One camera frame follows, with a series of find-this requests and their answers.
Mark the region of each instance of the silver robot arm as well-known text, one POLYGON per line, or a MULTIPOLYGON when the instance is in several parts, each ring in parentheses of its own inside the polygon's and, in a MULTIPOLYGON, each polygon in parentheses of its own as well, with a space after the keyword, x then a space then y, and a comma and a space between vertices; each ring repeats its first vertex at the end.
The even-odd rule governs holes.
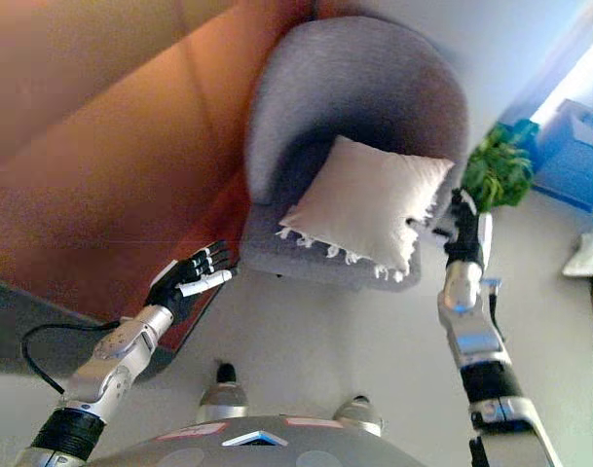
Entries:
POLYGON ((197 296, 236 275, 225 242, 171 262, 151 283, 144 308, 94 348, 91 359, 71 377, 68 388, 16 467, 76 467, 86 463, 106 423, 131 385, 149 365, 158 341, 184 321, 197 296))
POLYGON ((483 279, 491 245, 490 214, 478 215, 465 192, 455 192, 457 235, 445 245, 445 285, 438 296, 439 321, 463 379, 469 415, 478 436, 469 443, 473 467, 562 467, 537 410, 524 397, 495 320, 500 282, 483 279), (481 284, 490 286, 491 313, 481 284))

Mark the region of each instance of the leaves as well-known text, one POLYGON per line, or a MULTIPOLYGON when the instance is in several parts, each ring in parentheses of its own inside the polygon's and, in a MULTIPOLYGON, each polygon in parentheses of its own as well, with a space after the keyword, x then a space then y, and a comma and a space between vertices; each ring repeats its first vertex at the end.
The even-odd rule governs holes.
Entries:
POLYGON ((530 154, 519 146, 535 138, 538 125, 519 121, 511 131, 495 125, 469 157, 463 176, 465 188, 480 212, 495 206, 516 206, 532 186, 530 154))

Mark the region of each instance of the white floor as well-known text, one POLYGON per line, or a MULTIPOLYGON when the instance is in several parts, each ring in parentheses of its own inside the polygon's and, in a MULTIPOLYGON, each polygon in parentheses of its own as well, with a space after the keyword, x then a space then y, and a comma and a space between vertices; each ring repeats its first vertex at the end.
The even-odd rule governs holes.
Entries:
MULTIPOLYGON (((593 317, 587 282, 559 270, 590 225, 531 193, 497 213, 489 269, 504 280, 499 320, 517 375, 569 467, 593 465, 593 317)), ((95 455, 190 424, 220 358, 236 365, 254 414, 330 417, 365 393, 391 442, 428 466, 470 465, 466 399, 436 313, 445 257, 424 245, 422 262, 421 283, 400 295, 244 269, 173 364, 134 388, 95 455)), ((55 401, 34 378, 1 377, 0 465, 30 443, 55 401)))

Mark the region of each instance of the gray armchair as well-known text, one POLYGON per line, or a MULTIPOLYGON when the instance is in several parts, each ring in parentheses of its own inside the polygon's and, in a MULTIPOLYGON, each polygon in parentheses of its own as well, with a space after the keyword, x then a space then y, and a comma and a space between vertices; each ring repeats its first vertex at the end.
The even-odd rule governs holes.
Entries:
POLYGON ((400 291, 420 279, 419 245, 400 283, 373 263, 327 259, 326 247, 280 239, 278 221, 321 169, 336 135, 400 154, 455 162, 437 194, 447 207, 465 167, 466 107, 449 66, 422 37, 365 17, 302 24, 276 47, 249 120, 245 164, 252 207, 241 259, 253 269, 352 288, 400 291))

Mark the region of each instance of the pillow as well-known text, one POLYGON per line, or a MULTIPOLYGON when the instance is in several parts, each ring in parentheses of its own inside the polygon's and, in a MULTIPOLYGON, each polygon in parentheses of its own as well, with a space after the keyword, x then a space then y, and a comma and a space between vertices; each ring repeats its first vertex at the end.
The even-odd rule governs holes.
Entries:
POLYGON ((408 218, 422 222, 453 163, 403 156, 337 136, 309 189, 279 224, 278 234, 300 234, 298 244, 329 245, 327 257, 346 250, 347 264, 361 258, 375 273, 399 282, 409 273, 417 233, 408 218))

